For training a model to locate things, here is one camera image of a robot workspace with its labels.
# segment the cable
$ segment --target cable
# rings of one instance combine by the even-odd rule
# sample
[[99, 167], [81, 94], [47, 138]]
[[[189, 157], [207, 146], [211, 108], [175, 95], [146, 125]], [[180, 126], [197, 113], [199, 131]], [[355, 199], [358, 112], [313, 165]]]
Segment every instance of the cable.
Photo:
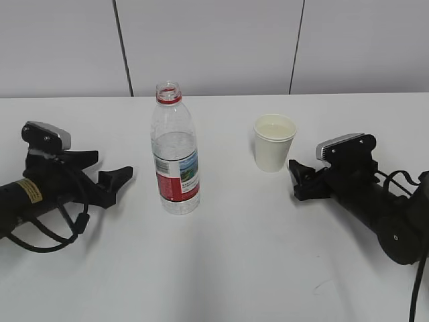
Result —
[[[378, 173], [378, 174], [380, 174], [380, 175], [382, 175], [382, 176], [384, 176], [385, 178], [388, 178], [389, 176], [386, 174], [386, 173], [384, 173], [384, 172], [382, 172], [382, 171], [380, 171], [380, 170], [377, 170], [377, 172], [376, 173]], [[412, 193], [408, 190], [408, 189], [406, 189], [402, 184], [400, 184], [398, 181], [396, 181], [396, 180], [394, 180], [394, 179], [391, 179], [391, 181], [392, 181], [392, 183], [394, 184], [394, 185], [396, 185], [399, 189], [401, 189], [403, 192], [405, 192], [407, 195], [409, 195], [409, 196], [411, 196], [412, 195]]]
[[65, 248], [66, 246], [70, 245], [71, 243], [74, 243], [80, 233], [82, 233], [86, 227], [86, 224], [89, 220], [89, 202], [88, 202], [88, 196], [85, 193], [85, 190], [82, 186], [82, 183], [79, 181], [77, 173], [73, 170], [73, 168], [67, 167], [64, 163], [61, 163], [61, 168], [64, 169], [64, 171], [67, 173], [67, 175], [74, 181], [76, 184], [79, 192], [80, 192], [80, 198], [83, 202], [83, 212], [79, 214], [76, 221], [73, 223], [70, 215], [68, 214], [66, 208], [62, 203], [59, 201], [57, 202], [58, 210], [60, 211], [61, 215], [63, 216], [64, 220], [67, 222], [68, 226], [72, 230], [72, 236], [70, 238], [63, 238], [56, 233], [54, 233], [52, 230], [47, 228], [41, 221], [39, 221], [34, 216], [31, 216], [29, 214], [26, 214], [24, 217], [29, 222], [31, 222], [33, 225], [35, 225], [42, 233], [44, 233], [46, 236], [52, 238], [56, 242], [59, 242], [61, 244], [53, 247], [47, 247], [47, 248], [41, 248], [37, 246], [30, 245], [29, 243], [26, 243], [22, 239], [19, 239], [15, 235], [13, 235], [10, 231], [3, 231], [0, 229], [0, 232], [6, 236], [11, 242], [17, 244], [18, 246], [21, 246], [22, 248], [29, 250], [31, 252], [35, 253], [52, 253], [56, 252], [58, 250], [61, 250]]
[[420, 283], [422, 282], [424, 266], [426, 265], [426, 259], [429, 253], [429, 237], [426, 238], [426, 243], [424, 244], [424, 249], [422, 252], [422, 257], [418, 263], [416, 280], [414, 281], [413, 292], [411, 295], [411, 305], [410, 305], [410, 319], [409, 322], [414, 322], [416, 317], [416, 307], [417, 307], [417, 296], [418, 290], [420, 288]]
[[393, 178], [395, 175], [397, 174], [402, 174], [404, 176], [404, 178], [407, 180], [407, 182], [412, 185], [412, 186], [420, 186], [420, 183], [416, 183], [413, 181], [413, 179], [411, 179], [411, 176], [408, 172], [406, 172], [405, 170], [396, 170], [393, 171], [391, 174], [389, 174], [386, 179], [383, 182], [383, 193], [387, 196], [387, 194], [389, 193], [389, 184], [390, 182], [393, 182]]

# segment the yellow sticker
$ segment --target yellow sticker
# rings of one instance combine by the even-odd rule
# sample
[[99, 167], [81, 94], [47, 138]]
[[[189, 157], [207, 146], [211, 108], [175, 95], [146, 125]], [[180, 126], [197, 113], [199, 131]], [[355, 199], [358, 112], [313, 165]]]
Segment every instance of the yellow sticker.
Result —
[[24, 178], [20, 181], [16, 181], [16, 183], [19, 184], [22, 189], [24, 189], [31, 203], [38, 203], [39, 201], [43, 200], [38, 186], [36, 186], [30, 179]]

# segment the table surface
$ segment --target table surface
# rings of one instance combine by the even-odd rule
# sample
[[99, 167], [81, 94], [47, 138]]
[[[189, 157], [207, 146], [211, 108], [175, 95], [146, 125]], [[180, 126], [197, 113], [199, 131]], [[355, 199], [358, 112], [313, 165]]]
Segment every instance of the table surface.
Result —
[[[94, 170], [133, 166], [118, 205], [90, 208], [85, 234], [54, 254], [0, 241], [4, 321], [407, 321], [416, 265], [400, 266], [375, 235], [332, 200], [297, 203], [286, 169], [260, 171], [252, 124], [281, 113], [298, 126], [289, 157], [320, 168], [316, 145], [345, 133], [378, 141], [380, 169], [429, 169], [429, 94], [185, 97], [195, 122], [201, 203], [166, 213], [149, 126], [154, 98], [1, 99], [1, 183], [21, 177], [27, 120], [72, 134], [72, 150], [99, 150]], [[70, 205], [77, 212], [80, 205]], [[56, 212], [41, 217], [67, 235]], [[30, 225], [15, 230], [39, 246]], [[425, 274], [417, 321], [429, 317]]]

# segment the white paper cup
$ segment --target white paper cup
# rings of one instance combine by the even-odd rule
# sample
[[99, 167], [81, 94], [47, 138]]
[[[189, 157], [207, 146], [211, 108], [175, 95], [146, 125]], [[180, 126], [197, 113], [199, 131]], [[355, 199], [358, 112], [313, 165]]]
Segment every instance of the white paper cup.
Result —
[[284, 115], [266, 114], [256, 120], [253, 129], [256, 165], [266, 172], [282, 169], [296, 134], [294, 122]]

